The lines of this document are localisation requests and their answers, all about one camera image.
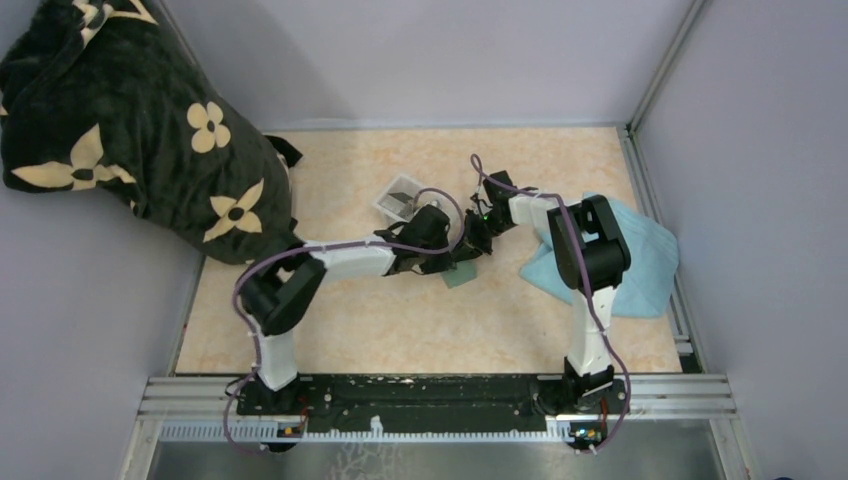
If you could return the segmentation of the translucent white plastic bin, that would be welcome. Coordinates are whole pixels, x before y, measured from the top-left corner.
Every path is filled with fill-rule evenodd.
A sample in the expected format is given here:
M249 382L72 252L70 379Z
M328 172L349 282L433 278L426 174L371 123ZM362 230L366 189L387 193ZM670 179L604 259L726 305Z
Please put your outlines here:
M414 215L414 200L424 188L418 180L398 174L373 200L372 207L387 224L409 221Z

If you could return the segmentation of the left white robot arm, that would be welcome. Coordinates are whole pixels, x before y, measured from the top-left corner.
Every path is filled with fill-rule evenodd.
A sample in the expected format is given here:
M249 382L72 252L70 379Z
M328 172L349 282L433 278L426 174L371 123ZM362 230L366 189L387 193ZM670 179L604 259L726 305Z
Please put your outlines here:
M277 414L297 406L293 329L323 285L397 275L429 260L447 259L449 228L446 213L425 205L410 221L357 241L304 243L291 235L287 250L248 268L236 281L232 306L253 338L256 360L251 377L263 384L263 404Z

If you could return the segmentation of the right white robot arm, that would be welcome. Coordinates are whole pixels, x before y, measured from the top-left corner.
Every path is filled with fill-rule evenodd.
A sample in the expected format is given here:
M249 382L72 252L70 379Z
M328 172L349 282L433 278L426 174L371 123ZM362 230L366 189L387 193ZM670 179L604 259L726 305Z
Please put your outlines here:
M614 383L608 329L612 304L631 266L631 256L606 197L594 195L568 205L554 193L520 189L507 172L481 173L478 187L489 210L467 216L475 234L466 244L483 252L491 239L516 226L544 230L555 268L572 292L573 333L564 359L563 398L576 412L590 411Z

